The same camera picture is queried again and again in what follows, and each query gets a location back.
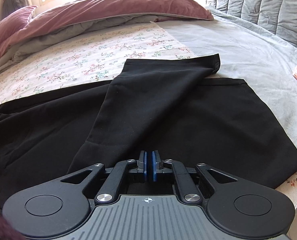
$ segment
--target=floral pattern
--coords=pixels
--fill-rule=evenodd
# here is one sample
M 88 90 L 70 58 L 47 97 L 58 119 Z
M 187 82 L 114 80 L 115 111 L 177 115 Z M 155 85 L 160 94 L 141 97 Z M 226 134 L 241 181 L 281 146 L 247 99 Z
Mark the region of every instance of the floral pattern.
M 63 87 L 115 78 L 127 58 L 196 57 L 156 23 L 89 33 L 33 54 L 0 74 L 0 104 Z M 296 205 L 297 173 L 277 188 Z

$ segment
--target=triangular cutout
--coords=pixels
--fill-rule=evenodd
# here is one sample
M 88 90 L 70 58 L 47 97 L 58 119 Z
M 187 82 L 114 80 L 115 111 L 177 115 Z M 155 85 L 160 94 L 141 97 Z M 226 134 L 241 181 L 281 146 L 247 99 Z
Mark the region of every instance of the triangular cutout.
M 212 175 L 212 177 L 220 184 L 225 184 L 225 183 L 229 183 L 229 182 L 236 182 L 238 181 L 235 178 L 232 178 L 230 176 L 227 176 L 223 173 L 220 173 L 216 170 L 208 170 L 208 172 Z
M 61 180 L 61 182 L 70 184 L 80 184 L 91 172 L 92 170 L 86 170 L 69 178 L 63 179 Z

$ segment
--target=bed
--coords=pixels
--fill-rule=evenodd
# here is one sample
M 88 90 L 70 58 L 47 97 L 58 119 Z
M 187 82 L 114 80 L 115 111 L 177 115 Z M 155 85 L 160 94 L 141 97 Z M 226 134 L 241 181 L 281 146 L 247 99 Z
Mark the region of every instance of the bed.
M 258 10 L 253 12 L 262 16 L 254 22 L 247 18 L 253 6 L 249 0 L 227 0 L 224 5 L 222 0 L 196 1 L 209 9 L 202 12 L 206 20 L 196 15 L 183 17 L 183 13 L 177 18 L 175 14 L 160 13 L 157 19 L 154 13 L 133 12 L 136 17 L 123 16 L 114 23 L 108 20 L 101 28 L 90 19 L 64 24 L 59 30 L 48 30 L 47 34 L 15 42 L 4 51 L 0 49 L 0 104 L 59 88 L 111 80 L 122 71 L 127 58 L 185 59 L 219 53 L 221 68 L 210 78 L 245 79 L 297 148 L 297 80 L 292 76 L 297 64 L 297 42 L 292 39 L 292 32 L 288 33 L 285 25 L 276 24 L 274 33 L 270 29 L 274 21 L 264 23 L 266 11 L 265 7 L 260 10 L 261 2 L 256 3 Z M 232 6 L 233 1 L 239 6 Z M 281 3 L 280 11 L 285 12 L 283 6 L 286 5 Z M 214 20 L 208 18 L 208 12 Z M 61 36 L 68 26 L 69 35 Z M 286 194 L 297 209 L 297 173 L 277 190 Z

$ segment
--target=white crosshair symbol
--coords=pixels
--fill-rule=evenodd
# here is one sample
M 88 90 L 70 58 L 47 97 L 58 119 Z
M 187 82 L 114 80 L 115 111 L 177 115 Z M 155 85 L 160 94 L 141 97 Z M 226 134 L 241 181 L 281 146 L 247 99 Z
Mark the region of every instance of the white crosshair symbol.
M 150 203 L 150 202 L 152 202 L 154 199 L 151 199 L 151 198 L 146 198 L 146 199 L 143 199 L 146 203 Z

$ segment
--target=pink pillow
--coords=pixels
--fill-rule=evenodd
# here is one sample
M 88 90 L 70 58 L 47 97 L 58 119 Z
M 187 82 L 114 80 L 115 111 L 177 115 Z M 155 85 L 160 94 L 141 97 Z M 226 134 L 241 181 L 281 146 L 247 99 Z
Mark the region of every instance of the pink pillow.
M 25 6 L 0 21 L 0 44 L 30 22 L 35 8 L 36 5 Z

